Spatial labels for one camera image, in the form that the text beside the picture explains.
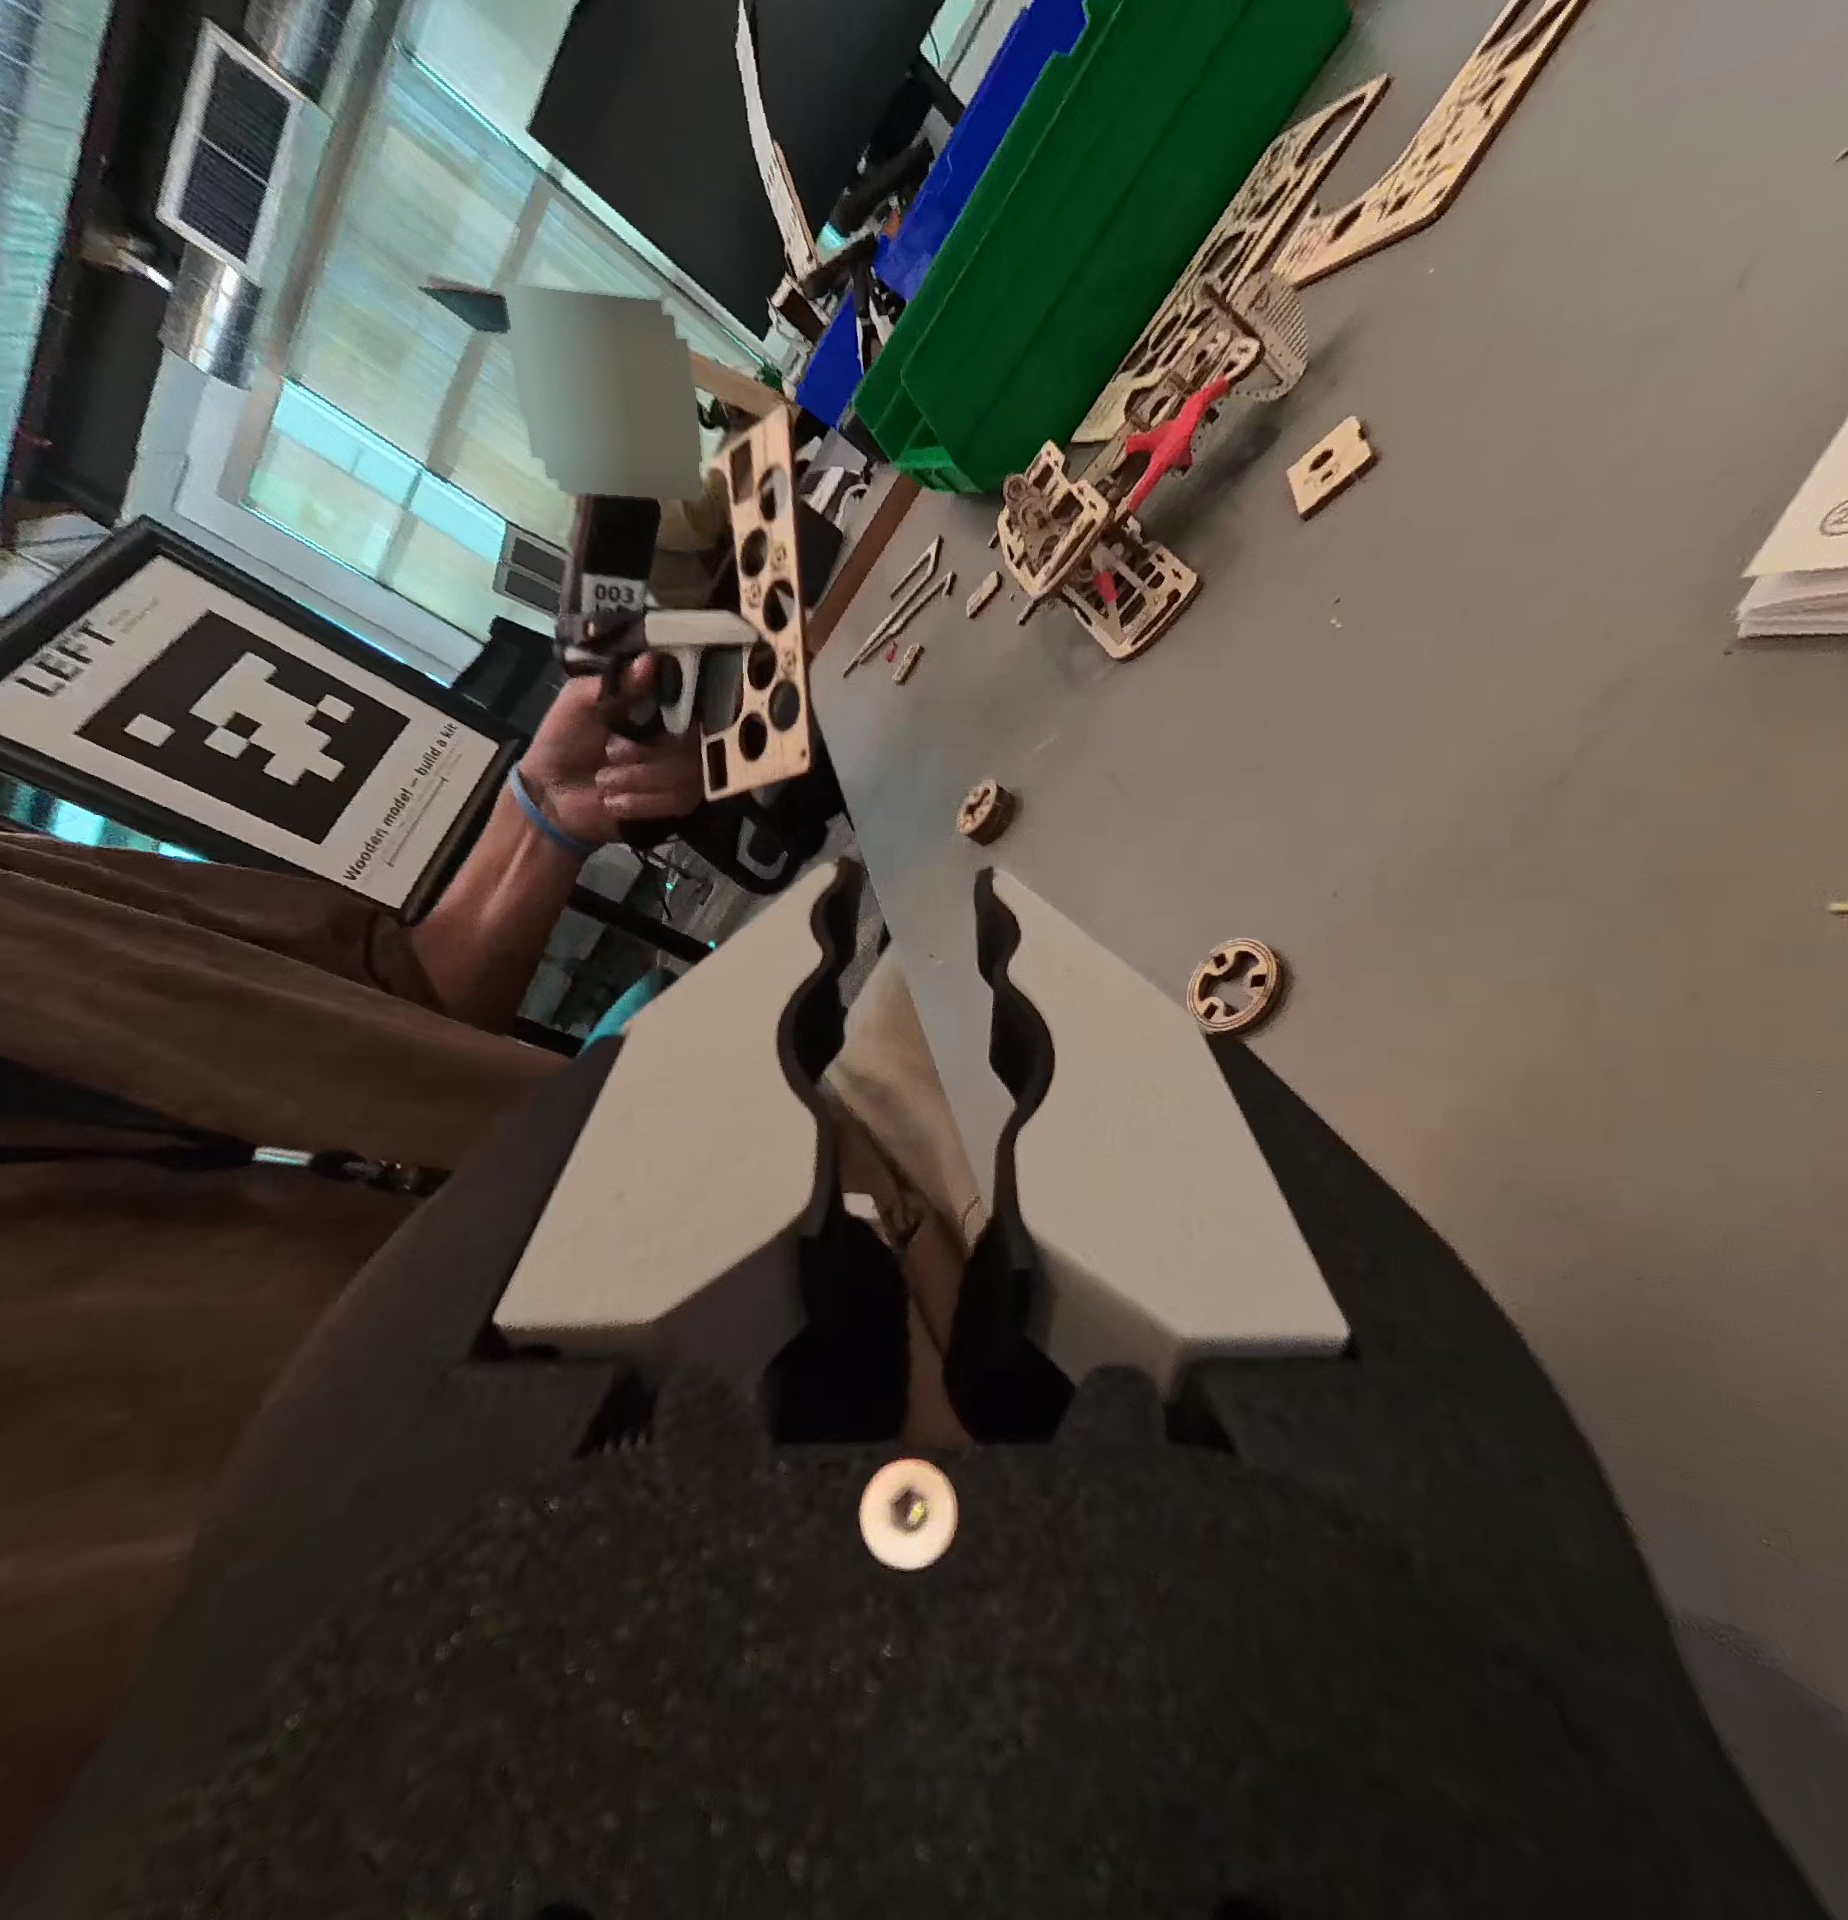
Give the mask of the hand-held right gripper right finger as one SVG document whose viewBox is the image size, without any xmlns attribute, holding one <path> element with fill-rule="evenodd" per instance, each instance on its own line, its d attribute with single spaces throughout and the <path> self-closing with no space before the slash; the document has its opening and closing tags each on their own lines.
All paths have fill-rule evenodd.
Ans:
<svg viewBox="0 0 1848 1920">
<path fill-rule="evenodd" d="M 1175 1398 L 1211 1362 L 1344 1356 L 1350 1328 L 1211 1038 L 1002 867 L 974 879 L 1010 1097 L 991 1225 L 1032 1351 Z"/>
</svg>

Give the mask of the person's brown clothed torso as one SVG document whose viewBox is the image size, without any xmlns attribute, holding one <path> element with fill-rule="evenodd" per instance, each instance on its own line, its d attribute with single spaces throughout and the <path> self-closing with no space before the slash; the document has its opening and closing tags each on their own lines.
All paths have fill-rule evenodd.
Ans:
<svg viewBox="0 0 1848 1920">
<path fill-rule="evenodd" d="M 102 1740 L 247 1427 L 413 1208 L 272 1167 L 0 1165 L 0 1884 Z"/>
</svg>

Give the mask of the red plastic tool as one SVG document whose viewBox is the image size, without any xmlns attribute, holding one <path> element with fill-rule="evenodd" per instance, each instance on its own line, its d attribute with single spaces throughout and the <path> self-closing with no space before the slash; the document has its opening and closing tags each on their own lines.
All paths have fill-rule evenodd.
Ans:
<svg viewBox="0 0 1848 1920">
<path fill-rule="evenodd" d="M 1192 469 L 1200 433 L 1218 418 L 1233 387 L 1235 379 L 1223 374 L 1192 392 L 1170 418 L 1129 432 L 1110 472 L 1108 498 L 1118 516 L 1138 517 L 1165 479 Z"/>
</svg>

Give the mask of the person's left hand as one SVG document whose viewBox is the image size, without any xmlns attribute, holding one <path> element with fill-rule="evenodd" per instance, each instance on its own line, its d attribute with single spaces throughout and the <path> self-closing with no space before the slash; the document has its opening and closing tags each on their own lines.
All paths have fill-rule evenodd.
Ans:
<svg viewBox="0 0 1848 1920">
<path fill-rule="evenodd" d="M 623 735 L 588 681 L 564 681 L 521 763 L 532 796 L 562 827 L 604 845 L 623 839 L 629 823 L 687 817 L 706 801 L 697 731 Z"/>
</svg>

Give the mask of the white air vent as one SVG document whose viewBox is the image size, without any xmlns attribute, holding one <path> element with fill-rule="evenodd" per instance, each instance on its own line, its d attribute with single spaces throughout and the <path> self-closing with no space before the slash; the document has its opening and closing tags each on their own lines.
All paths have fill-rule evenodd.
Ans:
<svg viewBox="0 0 1848 1920">
<path fill-rule="evenodd" d="M 333 117 L 214 19 L 196 50 L 160 184 L 156 221 L 263 285 L 291 206 L 310 188 Z"/>
</svg>

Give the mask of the small square wooden piece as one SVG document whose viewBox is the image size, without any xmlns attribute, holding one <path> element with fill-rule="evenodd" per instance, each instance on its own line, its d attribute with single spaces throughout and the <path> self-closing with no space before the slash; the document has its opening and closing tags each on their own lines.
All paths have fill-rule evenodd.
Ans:
<svg viewBox="0 0 1848 1920">
<path fill-rule="evenodd" d="M 1292 508 L 1310 522 L 1381 460 L 1365 418 L 1350 413 L 1287 468 Z"/>
</svg>

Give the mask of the thin wooden stick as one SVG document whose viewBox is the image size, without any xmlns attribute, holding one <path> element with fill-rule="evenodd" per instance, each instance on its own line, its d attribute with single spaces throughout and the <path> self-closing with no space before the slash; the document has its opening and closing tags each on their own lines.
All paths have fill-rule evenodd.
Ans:
<svg viewBox="0 0 1848 1920">
<path fill-rule="evenodd" d="M 844 672 L 856 669 L 867 659 L 870 659 L 873 656 L 888 648 L 888 643 L 893 643 L 913 624 L 913 620 L 921 611 L 924 611 L 933 602 L 946 597 L 952 591 L 952 588 L 957 588 L 957 584 L 959 584 L 957 569 L 940 569 L 930 580 L 913 588 L 913 591 L 903 600 L 903 604 L 896 605 L 893 611 L 888 611 L 888 615 L 873 629 L 873 633 L 867 635 L 864 643 L 861 645 L 856 656 L 850 659 L 850 664 L 844 667 Z"/>
<path fill-rule="evenodd" d="M 890 609 L 886 611 L 886 615 L 888 615 L 894 607 L 899 607 L 899 605 L 905 602 L 905 597 L 907 597 L 916 585 L 921 585 L 923 582 L 930 580 L 933 576 L 936 576 L 936 574 L 940 574 L 940 571 L 945 569 L 945 567 L 943 567 L 943 552 L 945 552 L 945 535 L 943 535 L 943 533 L 936 533 L 936 538 L 927 546 L 927 549 L 918 556 L 918 560 L 916 560 L 916 561 L 907 569 L 907 574 L 896 582 L 896 588 L 893 589 L 893 595 L 890 595 Z M 864 666 L 864 664 L 861 664 L 861 666 L 856 666 L 855 669 L 846 672 L 846 667 L 853 664 L 853 659 L 855 659 L 855 656 L 858 653 L 858 649 L 862 648 L 862 643 L 856 648 L 856 651 L 846 659 L 844 667 L 840 669 L 844 678 L 849 678 L 850 673 L 855 673 L 856 669 L 861 669 L 861 667 Z"/>
</svg>

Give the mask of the large laser-cut wooden sheet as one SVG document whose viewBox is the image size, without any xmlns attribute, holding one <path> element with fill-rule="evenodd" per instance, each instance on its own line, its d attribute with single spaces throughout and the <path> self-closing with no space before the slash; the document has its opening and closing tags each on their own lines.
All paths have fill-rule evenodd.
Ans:
<svg viewBox="0 0 1848 1920">
<path fill-rule="evenodd" d="M 1273 137 L 1073 429 L 1073 444 L 1105 444 L 1112 437 L 1127 418 L 1129 399 L 1165 371 L 1177 353 L 1192 326 L 1205 280 L 1214 277 L 1225 291 L 1233 291 L 1250 276 L 1271 270 L 1299 217 L 1315 204 L 1322 179 L 1390 86 L 1393 75 L 1383 71 Z"/>
</svg>

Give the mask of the black chair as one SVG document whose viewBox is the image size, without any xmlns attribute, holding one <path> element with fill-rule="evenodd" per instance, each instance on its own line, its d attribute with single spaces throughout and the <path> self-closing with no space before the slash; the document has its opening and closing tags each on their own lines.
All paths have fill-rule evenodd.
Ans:
<svg viewBox="0 0 1848 1920">
<path fill-rule="evenodd" d="M 799 277 L 797 290 L 802 297 L 821 302 L 843 290 L 869 294 L 880 237 L 905 219 L 934 164 L 930 137 L 918 134 L 896 153 L 869 165 L 864 176 L 840 193 L 833 226 L 840 230 L 843 245 Z"/>
</svg>

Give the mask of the partly built wooden model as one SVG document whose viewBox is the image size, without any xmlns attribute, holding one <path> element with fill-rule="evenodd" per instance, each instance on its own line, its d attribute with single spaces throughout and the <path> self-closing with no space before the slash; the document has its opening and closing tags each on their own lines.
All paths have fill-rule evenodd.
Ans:
<svg viewBox="0 0 1848 1920">
<path fill-rule="evenodd" d="M 1200 591 L 1197 569 L 1120 499 L 1073 476 L 1054 442 L 1005 478 L 995 531 L 1025 611 L 1068 611 L 1107 659 L 1147 653 Z"/>
</svg>

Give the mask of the blue wristband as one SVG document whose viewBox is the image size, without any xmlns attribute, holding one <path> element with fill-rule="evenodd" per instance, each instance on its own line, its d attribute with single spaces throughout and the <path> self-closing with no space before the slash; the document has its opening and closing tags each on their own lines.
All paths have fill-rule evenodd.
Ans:
<svg viewBox="0 0 1848 1920">
<path fill-rule="evenodd" d="M 550 848 L 556 848 L 560 854 L 576 861 L 586 861 L 600 852 L 600 839 L 579 836 L 567 829 L 542 808 L 528 786 L 522 761 L 512 761 L 506 769 L 504 789 L 536 837 L 546 842 Z"/>
</svg>

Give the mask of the silver ventilation duct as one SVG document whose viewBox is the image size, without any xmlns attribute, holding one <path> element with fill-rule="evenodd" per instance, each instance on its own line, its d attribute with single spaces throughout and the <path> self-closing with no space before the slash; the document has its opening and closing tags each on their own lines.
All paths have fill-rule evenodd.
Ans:
<svg viewBox="0 0 1848 1920">
<path fill-rule="evenodd" d="M 105 1 L 0 1 L 0 499 L 108 14 Z"/>
</svg>

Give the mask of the grey desk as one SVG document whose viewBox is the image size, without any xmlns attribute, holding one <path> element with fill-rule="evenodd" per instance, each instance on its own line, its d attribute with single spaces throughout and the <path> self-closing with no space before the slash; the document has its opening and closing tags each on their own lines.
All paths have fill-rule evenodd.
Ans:
<svg viewBox="0 0 1848 1920">
<path fill-rule="evenodd" d="M 1151 502 L 1200 593 L 1143 658 L 968 620 L 996 505 L 913 504 L 812 678 L 873 888 L 983 1184 L 977 782 L 1175 1004 L 1278 952 L 1255 1047 L 1515 1317 L 1848 1916 L 1848 638 L 1734 628 L 1848 418 L 1848 1 L 1586 4 L 1440 219 L 1300 302 L 1300 384 Z M 1350 415 L 1378 462 L 1303 522 Z"/>
</svg>

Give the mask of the forked laser-cut wooden sheet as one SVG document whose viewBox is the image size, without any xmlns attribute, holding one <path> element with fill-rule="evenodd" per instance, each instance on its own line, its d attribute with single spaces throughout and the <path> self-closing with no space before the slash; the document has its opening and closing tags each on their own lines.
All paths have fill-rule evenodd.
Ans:
<svg viewBox="0 0 1848 1920">
<path fill-rule="evenodd" d="M 1303 290 L 1436 224 L 1585 7 L 1506 4 L 1393 165 L 1355 200 L 1308 210 L 1273 272 Z"/>
</svg>

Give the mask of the dark bag with white mark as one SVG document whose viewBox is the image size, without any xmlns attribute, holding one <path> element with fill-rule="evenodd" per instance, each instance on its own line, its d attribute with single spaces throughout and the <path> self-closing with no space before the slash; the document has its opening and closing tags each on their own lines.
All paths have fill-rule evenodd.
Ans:
<svg viewBox="0 0 1848 1920">
<path fill-rule="evenodd" d="M 744 892 L 775 898 L 816 861 L 833 822 L 846 815 L 833 763 L 816 759 L 794 780 L 708 799 L 687 817 L 629 823 L 623 837 L 640 852 L 677 842 Z"/>
</svg>

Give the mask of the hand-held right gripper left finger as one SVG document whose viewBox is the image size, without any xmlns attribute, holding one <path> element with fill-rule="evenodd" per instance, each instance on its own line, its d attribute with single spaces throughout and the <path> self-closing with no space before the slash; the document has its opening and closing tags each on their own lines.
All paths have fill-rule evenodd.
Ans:
<svg viewBox="0 0 1848 1920">
<path fill-rule="evenodd" d="M 808 1328 L 806 1267 L 843 1211 L 816 1087 L 843 1041 L 864 864 L 812 864 L 629 1020 L 493 1311 L 516 1388 L 680 1372 L 780 1427 L 780 1356 Z"/>
</svg>

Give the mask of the curved pale wooden strip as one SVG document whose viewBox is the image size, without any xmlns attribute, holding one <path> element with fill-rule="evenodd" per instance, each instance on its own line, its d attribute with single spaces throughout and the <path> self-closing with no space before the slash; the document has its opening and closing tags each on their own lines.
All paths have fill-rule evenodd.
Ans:
<svg viewBox="0 0 1848 1920">
<path fill-rule="evenodd" d="M 744 125 L 787 260 L 787 272 L 771 295 L 771 308 L 806 344 L 816 346 L 828 326 L 828 319 L 816 308 L 816 295 L 808 291 L 808 280 L 821 268 L 821 253 L 816 234 L 793 181 L 788 160 L 769 123 L 757 42 L 751 7 L 747 1 L 739 1 L 735 47 L 744 97 Z"/>
</svg>

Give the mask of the person's left forearm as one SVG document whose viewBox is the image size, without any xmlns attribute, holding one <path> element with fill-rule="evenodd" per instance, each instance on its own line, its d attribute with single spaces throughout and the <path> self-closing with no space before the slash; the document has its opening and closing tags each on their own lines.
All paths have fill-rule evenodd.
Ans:
<svg viewBox="0 0 1848 1920">
<path fill-rule="evenodd" d="M 571 1059 L 307 875 L 0 825 L 0 1059 L 265 1146 L 454 1167 Z"/>
</svg>

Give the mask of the laser-cut wooden sheet with holes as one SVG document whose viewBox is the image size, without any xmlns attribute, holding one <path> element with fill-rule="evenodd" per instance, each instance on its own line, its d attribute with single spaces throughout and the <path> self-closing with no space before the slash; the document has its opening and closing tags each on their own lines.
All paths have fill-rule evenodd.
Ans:
<svg viewBox="0 0 1848 1920">
<path fill-rule="evenodd" d="M 790 409 L 739 432 L 715 457 L 729 499 L 736 609 L 753 629 L 743 656 L 743 711 L 723 731 L 700 731 L 704 793 L 740 797 L 797 780 L 814 763 L 808 607 L 802 591 Z"/>
</svg>

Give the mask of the grey slatted unit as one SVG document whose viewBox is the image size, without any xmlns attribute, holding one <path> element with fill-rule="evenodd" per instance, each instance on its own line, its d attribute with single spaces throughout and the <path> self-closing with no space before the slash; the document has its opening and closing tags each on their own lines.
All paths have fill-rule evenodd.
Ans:
<svg viewBox="0 0 1848 1920">
<path fill-rule="evenodd" d="M 571 556 L 562 546 L 528 531 L 516 522 L 504 522 L 493 591 L 503 600 L 556 617 L 567 588 L 568 561 Z"/>
</svg>

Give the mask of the green plastic bin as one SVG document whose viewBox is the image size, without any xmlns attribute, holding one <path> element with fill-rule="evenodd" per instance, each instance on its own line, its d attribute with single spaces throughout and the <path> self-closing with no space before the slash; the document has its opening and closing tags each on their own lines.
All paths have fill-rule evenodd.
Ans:
<svg viewBox="0 0 1848 1920">
<path fill-rule="evenodd" d="M 1346 1 L 1090 1 L 862 375 L 923 488 L 1065 446 L 1353 23 Z"/>
</svg>

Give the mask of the framed black-white marker poster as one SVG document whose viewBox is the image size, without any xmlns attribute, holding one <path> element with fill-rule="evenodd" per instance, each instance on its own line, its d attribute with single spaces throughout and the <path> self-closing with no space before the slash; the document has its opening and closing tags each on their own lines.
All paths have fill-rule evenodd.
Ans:
<svg viewBox="0 0 1848 1920">
<path fill-rule="evenodd" d="M 413 924 L 524 752 L 454 686 L 155 517 L 0 615 L 0 771 Z"/>
</svg>

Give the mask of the blue plastic bin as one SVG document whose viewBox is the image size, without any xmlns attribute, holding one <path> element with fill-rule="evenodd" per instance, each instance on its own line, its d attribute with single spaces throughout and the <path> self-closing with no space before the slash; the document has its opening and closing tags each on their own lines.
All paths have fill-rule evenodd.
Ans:
<svg viewBox="0 0 1848 1920">
<path fill-rule="evenodd" d="M 899 226 L 893 234 L 877 236 L 869 272 L 873 294 L 890 294 L 907 304 L 918 297 L 1047 64 L 1066 53 L 1085 26 L 1083 1 L 1032 1 L 1018 12 Z M 862 379 L 858 312 L 855 295 L 844 294 L 810 353 L 797 401 L 824 426 L 843 429 Z"/>
</svg>

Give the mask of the black monitor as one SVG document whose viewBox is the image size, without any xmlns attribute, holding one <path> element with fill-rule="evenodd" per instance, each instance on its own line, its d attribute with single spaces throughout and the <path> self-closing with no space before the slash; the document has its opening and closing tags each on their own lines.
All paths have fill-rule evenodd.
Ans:
<svg viewBox="0 0 1848 1920">
<path fill-rule="evenodd" d="M 923 53 L 934 1 L 579 1 L 528 131 L 754 336 L 787 253 L 754 153 L 736 39 L 747 12 L 769 131 L 814 228 Z"/>
</svg>

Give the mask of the ribbed wooden fan piece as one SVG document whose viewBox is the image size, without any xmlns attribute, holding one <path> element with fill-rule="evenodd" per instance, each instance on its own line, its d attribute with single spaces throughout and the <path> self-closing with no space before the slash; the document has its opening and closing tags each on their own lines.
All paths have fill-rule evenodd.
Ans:
<svg viewBox="0 0 1848 1920">
<path fill-rule="evenodd" d="M 1296 288 L 1276 272 L 1261 273 L 1253 280 L 1240 313 L 1258 346 L 1240 395 L 1255 404 L 1291 395 L 1310 361 L 1308 328 Z"/>
</svg>

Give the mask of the white booklet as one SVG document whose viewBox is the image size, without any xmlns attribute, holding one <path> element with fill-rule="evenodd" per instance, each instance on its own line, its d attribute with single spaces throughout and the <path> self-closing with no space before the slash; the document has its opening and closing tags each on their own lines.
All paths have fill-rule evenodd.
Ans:
<svg viewBox="0 0 1848 1920">
<path fill-rule="evenodd" d="M 1740 641 L 1848 640 L 1848 415 L 1746 567 Z"/>
</svg>

